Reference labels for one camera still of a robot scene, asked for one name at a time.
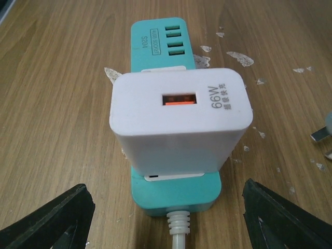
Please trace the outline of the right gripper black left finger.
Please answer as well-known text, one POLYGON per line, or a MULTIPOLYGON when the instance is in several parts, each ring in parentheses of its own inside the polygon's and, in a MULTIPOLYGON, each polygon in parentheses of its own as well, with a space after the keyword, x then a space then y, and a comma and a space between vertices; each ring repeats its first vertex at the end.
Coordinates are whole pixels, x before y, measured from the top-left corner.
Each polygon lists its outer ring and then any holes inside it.
POLYGON ((85 248, 95 210, 85 184, 77 184, 1 230, 1 248, 85 248))

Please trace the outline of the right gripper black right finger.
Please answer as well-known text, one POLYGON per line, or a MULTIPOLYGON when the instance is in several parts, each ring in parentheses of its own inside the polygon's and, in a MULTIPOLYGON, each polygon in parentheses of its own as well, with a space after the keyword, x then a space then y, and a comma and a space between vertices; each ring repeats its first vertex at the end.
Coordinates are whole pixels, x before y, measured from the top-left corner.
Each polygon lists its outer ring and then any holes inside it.
POLYGON ((331 248, 331 225, 251 178, 244 219, 252 248, 331 248))

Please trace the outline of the white 66W USB charger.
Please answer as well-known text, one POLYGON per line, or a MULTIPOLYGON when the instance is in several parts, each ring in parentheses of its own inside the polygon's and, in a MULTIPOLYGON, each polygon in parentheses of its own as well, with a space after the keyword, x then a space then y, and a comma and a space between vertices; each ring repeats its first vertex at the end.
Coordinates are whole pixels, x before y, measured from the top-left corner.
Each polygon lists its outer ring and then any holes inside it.
POLYGON ((219 171, 252 120, 228 68, 127 73, 113 85, 109 124, 141 176, 219 171))

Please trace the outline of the teal power strip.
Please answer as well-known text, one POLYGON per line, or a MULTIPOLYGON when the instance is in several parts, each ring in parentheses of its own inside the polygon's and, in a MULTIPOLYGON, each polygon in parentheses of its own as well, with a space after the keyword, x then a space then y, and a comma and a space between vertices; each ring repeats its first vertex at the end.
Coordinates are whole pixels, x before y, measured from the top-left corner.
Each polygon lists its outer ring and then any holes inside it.
MULTIPOLYGON (((186 22, 177 17, 142 20, 131 26, 131 71, 184 66, 195 69, 186 22)), ((143 177, 131 169, 131 194, 148 216, 208 210, 218 198, 218 172, 196 177, 143 177)))

